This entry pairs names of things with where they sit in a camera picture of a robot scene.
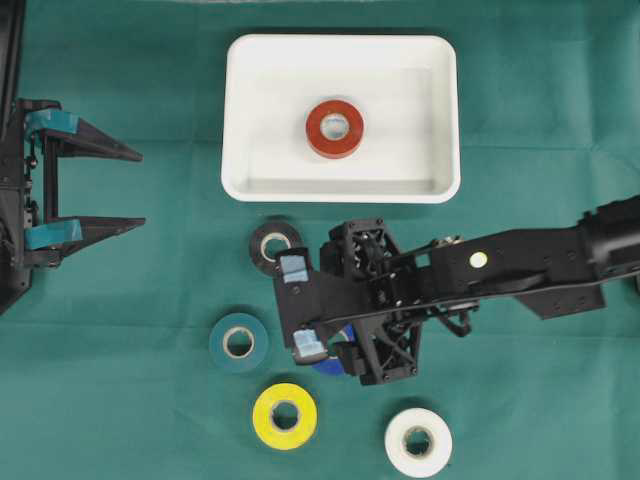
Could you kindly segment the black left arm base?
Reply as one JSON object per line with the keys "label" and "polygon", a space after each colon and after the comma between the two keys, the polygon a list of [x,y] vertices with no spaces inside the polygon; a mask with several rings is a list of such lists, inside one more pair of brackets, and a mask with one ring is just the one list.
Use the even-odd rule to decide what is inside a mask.
{"label": "black left arm base", "polygon": [[1,3],[1,311],[30,288],[24,266],[25,164],[23,114],[15,107],[24,1]]}

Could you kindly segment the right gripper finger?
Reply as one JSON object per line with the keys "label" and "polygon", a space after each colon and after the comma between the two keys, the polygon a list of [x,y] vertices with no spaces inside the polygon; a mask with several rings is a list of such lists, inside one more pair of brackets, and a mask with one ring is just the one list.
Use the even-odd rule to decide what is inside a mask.
{"label": "right gripper finger", "polygon": [[320,249],[320,270],[337,277],[344,276],[344,242],[330,240]]}
{"label": "right gripper finger", "polygon": [[347,374],[367,375],[372,371],[370,360],[373,342],[371,340],[365,340],[363,343],[337,342],[333,344],[333,349]]}

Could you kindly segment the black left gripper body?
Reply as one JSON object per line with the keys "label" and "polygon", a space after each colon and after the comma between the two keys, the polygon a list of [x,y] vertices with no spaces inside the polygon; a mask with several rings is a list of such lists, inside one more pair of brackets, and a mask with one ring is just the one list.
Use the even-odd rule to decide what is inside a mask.
{"label": "black left gripper body", "polygon": [[[63,114],[51,100],[16,102],[1,138],[1,288],[27,290],[32,270],[57,267],[60,243],[49,242],[63,231],[57,214],[57,152],[48,145],[53,119]],[[43,148],[45,222],[37,222],[38,205],[31,199],[31,170],[37,165],[35,145]]]}

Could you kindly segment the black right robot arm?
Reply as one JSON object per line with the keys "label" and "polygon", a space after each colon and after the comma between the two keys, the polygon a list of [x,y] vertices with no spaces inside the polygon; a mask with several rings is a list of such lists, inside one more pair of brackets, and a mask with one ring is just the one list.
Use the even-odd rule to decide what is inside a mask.
{"label": "black right robot arm", "polygon": [[602,205],[564,228],[512,229],[448,237],[401,251],[382,222],[335,228],[321,250],[327,305],[315,326],[354,329],[337,349],[364,385],[418,371],[423,324],[458,337],[482,300],[512,297],[540,319],[605,306],[603,285],[639,273],[639,200]]}

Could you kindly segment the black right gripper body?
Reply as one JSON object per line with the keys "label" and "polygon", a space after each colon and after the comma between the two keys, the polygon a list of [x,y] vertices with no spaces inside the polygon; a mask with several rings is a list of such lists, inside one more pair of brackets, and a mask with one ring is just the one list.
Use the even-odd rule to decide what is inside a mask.
{"label": "black right gripper body", "polygon": [[381,218],[350,220],[334,227],[329,240],[344,242],[344,278],[370,288],[372,303],[380,315],[350,324],[355,341],[373,342],[371,369],[352,375],[363,386],[387,384],[413,377],[418,360],[423,324],[437,319],[458,337],[471,332],[470,314],[476,301],[438,306],[432,269],[418,264],[428,253],[447,242],[434,240],[415,251],[403,252]]}

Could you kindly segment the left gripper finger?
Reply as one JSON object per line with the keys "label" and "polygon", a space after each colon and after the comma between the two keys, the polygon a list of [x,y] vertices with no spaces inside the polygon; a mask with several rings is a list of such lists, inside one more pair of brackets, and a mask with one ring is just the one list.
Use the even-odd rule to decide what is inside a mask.
{"label": "left gripper finger", "polygon": [[143,155],[110,137],[78,115],[64,110],[38,110],[25,117],[26,138],[42,152],[54,145],[59,157],[93,157],[142,161]]}
{"label": "left gripper finger", "polygon": [[25,248],[39,250],[63,245],[84,248],[144,225],[145,218],[63,217],[27,228]]}

